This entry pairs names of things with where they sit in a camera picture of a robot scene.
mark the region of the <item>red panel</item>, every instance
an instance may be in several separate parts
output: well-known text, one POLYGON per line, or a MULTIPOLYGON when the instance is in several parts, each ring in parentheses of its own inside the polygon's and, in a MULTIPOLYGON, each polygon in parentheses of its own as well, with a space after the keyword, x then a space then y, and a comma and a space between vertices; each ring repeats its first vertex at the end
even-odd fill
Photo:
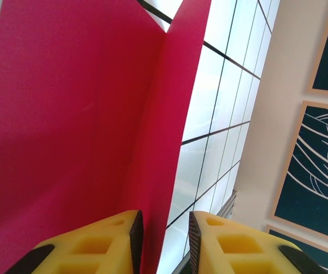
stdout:
POLYGON ((121 204, 130 201, 143 210, 142 273, 157 270, 210 4, 211 0, 184 0, 175 15, 135 145, 121 204))
POLYGON ((164 37, 134 0, 4 0, 0 273, 118 213, 164 37))

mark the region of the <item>wooden frame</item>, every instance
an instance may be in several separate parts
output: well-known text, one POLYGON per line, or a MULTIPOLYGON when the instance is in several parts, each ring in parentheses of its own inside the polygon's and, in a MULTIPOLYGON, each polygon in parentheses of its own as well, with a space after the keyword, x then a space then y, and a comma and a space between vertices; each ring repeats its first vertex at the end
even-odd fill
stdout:
POLYGON ((305 111, 306 111, 306 107, 308 107, 308 106, 328 108, 328 104, 310 102, 310 101, 303 101, 302 102, 302 107, 300 109, 300 113, 299 113, 299 116, 297 118, 297 126, 294 129, 293 137, 291 139, 291 143, 289 144, 289 151, 287 153, 287 158, 286 158, 286 161, 284 163, 284 167, 283 167, 283 170, 282 170, 282 173, 281 173, 281 178, 279 180, 277 190, 275 192, 275 195, 274 195, 274 198, 273 198, 273 202, 271 204, 271 208, 270 208, 270 212, 269 212, 268 217, 269 217, 269 219, 271 219, 273 221, 283 223, 285 225, 294 227, 295 229, 298 229, 300 231, 304 231, 306 233, 313 234, 317 237, 324 238, 325 240, 328 241, 328 236, 327 235, 324 235, 324 234, 322 234, 320 232, 317 232, 317 231, 313 231, 312 229, 303 227, 299 224, 292 223, 291 221, 281 219, 280 217, 274 216, 275 212, 276 212, 277 205, 278 205, 278 200, 279 200, 279 197, 280 197, 281 192, 282 192, 282 187, 283 187, 283 184, 285 182, 285 178, 286 178, 286 175, 287 175, 287 172, 288 172, 288 169, 289 169, 289 165, 290 165, 290 162, 291 162, 294 147, 295 147, 297 137, 298 137, 298 134, 299 134, 299 130, 300 130, 300 127, 301 127, 301 123, 302 123, 302 120, 303 120, 303 117, 304 117, 304 114, 305 114, 305 111))
POLYGON ((284 231, 284 230, 282 230, 282 229, 280 229, 280 228, 274 227, 273 225, 269 225, 269 224, 266 225, 265 232, 266 232, 266 233, 269 233, 270 230, 273 230, 273 231, 275 231, 275 232, 278 232, 278 233, 284 234, 284 235, 287 236, 287 237, 290 237, 290 238, 293 238, 293 239, 295 239, 295 240, 301 241, 301 242, 303 242, 303 243, 305 243, 305 244, 308 244, 308 245, 310 245, 310 246, 312 246, 312 247, 318 248, 318 249, 320 249, 320 250, 322 250, 322 251, 328 253, 328 248, 327 248, 327 247, 324 247, 324 246, 322 246, 322 245, 320 245, 320 244, 314 243, 314 242, 312 242, 312 241, 310 241, 310 240, 307 240, 307 239, 302 238, 302 237, 300 237, 300 236, 297 236, 297 235, 295 235, 295 234, 292 234, 292 233, 286 232, 286 231, 284 231))
POLYGON ((328 17, 326 19, 325 29, 323 31, 323 34, 322 34, 322 37, 321 37, 321 40, 319 43, 317 55, 316 55, 315 61, 314 61, 313 70, 311 71, 311 75, 310 75, 310 80, 307 84, 307 92, 314 93, 314 94, 328 95, 328 90, 319 90, 319 89, 313 88, 313 84, 314 84, 315 77, 317 75, 317 71, 319 68, 319 64, 320 64, 320 61, 321 61, 321 58, 323 55, 327 37, 328 37, 328 17))

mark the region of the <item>beige wall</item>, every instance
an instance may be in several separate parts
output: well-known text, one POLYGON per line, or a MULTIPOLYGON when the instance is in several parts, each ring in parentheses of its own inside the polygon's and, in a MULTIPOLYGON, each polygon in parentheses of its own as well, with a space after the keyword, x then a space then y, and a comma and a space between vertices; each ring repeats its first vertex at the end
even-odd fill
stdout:
POLYGON ((328 15, 328 0, 281 0, 240 163, 233 219, 254 228, 272 224, 328 247, 312 235, 268 220, 328 15))

